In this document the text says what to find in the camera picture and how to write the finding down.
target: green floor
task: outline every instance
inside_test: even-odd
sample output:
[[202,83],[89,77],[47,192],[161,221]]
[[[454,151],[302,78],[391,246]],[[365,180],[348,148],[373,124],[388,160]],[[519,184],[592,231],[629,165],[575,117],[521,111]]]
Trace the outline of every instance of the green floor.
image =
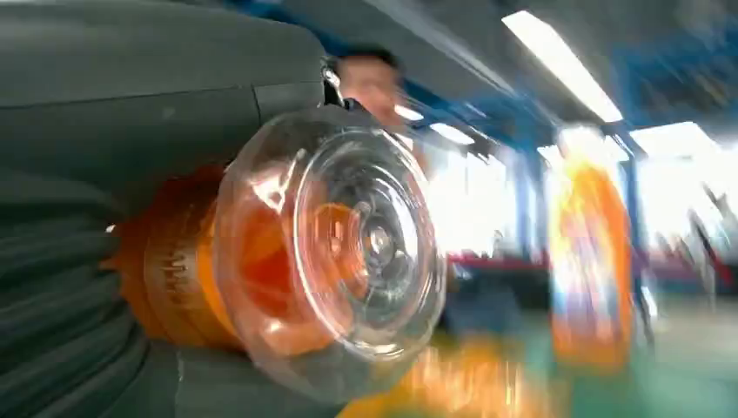
[[[656,349],[634,349],[618,378],[601,379],[557,367],[547,322],[528,320],[520,339],[529,374],[568,388],[572,418],[735,418],[738,417],[738,306],[722,315],[670,307],[669,326],[656,335]],[[710,350],[711,346],[721,351]],[[403,411],[392,418],[427,417]]]

